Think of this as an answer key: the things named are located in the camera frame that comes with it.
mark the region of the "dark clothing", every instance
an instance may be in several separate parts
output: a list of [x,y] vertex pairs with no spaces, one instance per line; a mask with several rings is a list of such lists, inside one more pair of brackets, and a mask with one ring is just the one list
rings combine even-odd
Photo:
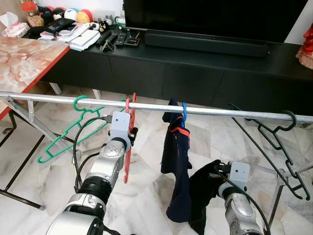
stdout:
[[[169,105],[178,105],[171,99]],[[163,121],[169,122],[162,156],[161,172],[174,173],[176,177],[172,200],[166,214],[174,222],[186,222],[190,219],[191,199],[189,195],[189,176],[187,170],[192,168],[188,161],[190,132],[182,128],[182,114],[165,113]]]
[[199,235],[204,235],[206,224],[206,206],[212,197],[216,197],[223,179],[210,178],[209,173],[215,173],[214,166],[219,165],[220,160],[215,160],[190,177],[191,216],[188,221],[190,227]]

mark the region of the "wall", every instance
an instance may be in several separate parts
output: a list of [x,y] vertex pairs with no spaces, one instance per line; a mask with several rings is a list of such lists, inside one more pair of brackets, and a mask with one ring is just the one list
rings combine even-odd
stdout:
[[[7,11],[16,14],[19,17],[19,21],[26,21],[26,13],[21,10],[20,0],[0,0],[0,16],[5,14]],[[5,26],[0,22],[0,31],[4,30]]]
[[[123,0],[38,0],[40,5],[51,5],[53,7],[63,6],[65,8],[76,7],[79,9],[86,8],[93,12],[94,18],[103,17],[106,10],[120,15]],[[303,34],[313,23],[313,0],[308,0],[305,8],[293,26],[291,32],[286,38],[286,43],[302,44]]]

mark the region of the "green hanger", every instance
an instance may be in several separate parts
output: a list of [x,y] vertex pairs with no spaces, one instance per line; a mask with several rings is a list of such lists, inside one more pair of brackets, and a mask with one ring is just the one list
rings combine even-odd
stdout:
[[[48,146],[48,148],[45,150],[45,152],[48,154],[49,157],[48,157],[47,159],[45,159],[45,160],[42,160],[42,156],[40,156],[40,157],[37,159],[37,162],[38,162],[38,163],[46,163],[46,162],[48,162],[49,160],[51,160],[52,158],[54,158],[54,157],[60,155],[61,153],[64,153],[65,151],[67,151],[67,150],[69,150],[70,148],[73,147],[73,145],[70,145],[70,146],[68,146],[67,148],[62,149],[62,150],[60,150],[59,152],[57,152],[57,153],[55,153],[55,154],[50,153],[50,148],[51,148],[58,140],[60,140],[60,139],[62,139],[63,137],[65,137],[65,136],[68,134],[68,132],[69,132],[70,129],[72,129],[72,128],[73,128],[74,126],[76,126],[76,125],[77,125],[79,128],[82,127],[82,125],[81,125],[80,122],[84,119],[85,113],[87,113],[87,112],[92,113],[92,114],[93,114],[93,113],[97,113],[97,116],[98,116],[98,117],[101,116],[99,111],[100,111],[101,109],[103,109],[104,107],[100,107],[100,108],[97,108],[97,109],[95,109],[95,110],[85,109],[85,108],[79,109],[79,108],[76,107],[77,102],[78,102],[80,99],[85,99],[85,98],[88,99],[88,96],[86,96],[86,95],[81,95],[81,96],[77,97],[77,98],[74,100],[74,103],[73,103],[73,108],[74,108],[74,110],[76,110],[76,111],[78,111],[78,112],[82,112],[82,114],[80,115],[80,119],[77,120],[76,122],[74,122],[71,126],[69,126],[61,136],[58,136],[58,137]],[[96,130],[94,130],[93,132],[91,132],[89,135],[87,135],[86,137],[84,137],[84,138],[82,138],[81,140],[79,140],[79,141],[77,142],[77,144],[80,144],[82,141],[88,139],[89,137],[91,137],[92,135],[94,135],[95,133],[97,133],[99,130],[101,130],[103,127],[105,127],[107,124],[108,124],[108,123],[106,122],[105,124],[99,126]]]

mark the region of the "red table edge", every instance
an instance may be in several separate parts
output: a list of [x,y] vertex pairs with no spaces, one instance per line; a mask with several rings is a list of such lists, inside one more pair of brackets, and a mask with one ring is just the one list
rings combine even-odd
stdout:
[[[45,68],[23,91],[22,93],[26,93],[30,91],[37,82],[42,79],[43,76],[70,50],[70,47],[67,46],[67,48],[64,49],[48,66]],[[2,111],[0,114],[0,121],[5,117],[5,115],[8,114],[8,112],[11,110],[10,107],[6,107],[5,110]]]

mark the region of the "clothes rail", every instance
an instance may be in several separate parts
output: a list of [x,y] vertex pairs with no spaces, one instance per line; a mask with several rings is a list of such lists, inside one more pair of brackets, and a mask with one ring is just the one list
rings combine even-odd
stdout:
[[[43,95],[43,94],[21,94],[12,92],[0,92],[0,98],[4,100],[32,100],[40,102],[52,102],[61,104],[73,104],[74,97]],[[126,103],[121,101],[99,100],[99,99],[81,99],[77,102],[81,105],[91,106],[112,106],[117,108],[125,108]],[[131,109],[143,109],[151,111],[162,111],[172,113],[182,113],[183,108],[180,106],[145,104],[145,103],[129,103]],[[286,114],[263,113],[263,112],[248,112],[224,109],[209,109],[209,108],[195,108],[187,107],[187,113],[199,115],[213,115],[234,118],[252,118],[262,120],[277,120],[277,121],[292,121],[291,117]],[[297,122],[313,123],[312,116],[296,115]]]

